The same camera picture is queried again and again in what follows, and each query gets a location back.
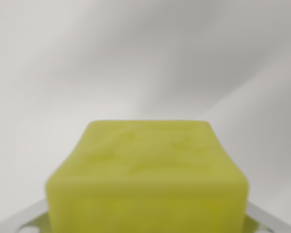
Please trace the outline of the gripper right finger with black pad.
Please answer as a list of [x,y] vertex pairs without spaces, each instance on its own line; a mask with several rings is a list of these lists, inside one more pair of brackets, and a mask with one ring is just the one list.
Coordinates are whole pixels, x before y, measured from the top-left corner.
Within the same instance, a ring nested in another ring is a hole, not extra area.
[[291,233],[291,225],[249,202],[243,227],[244,233]]

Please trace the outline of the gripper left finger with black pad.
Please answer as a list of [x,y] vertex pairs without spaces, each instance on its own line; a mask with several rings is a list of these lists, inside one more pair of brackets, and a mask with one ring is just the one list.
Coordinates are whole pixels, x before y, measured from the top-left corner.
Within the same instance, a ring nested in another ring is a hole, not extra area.
[[51,233],[46,200],[25,208],[0,222],[0,233]]

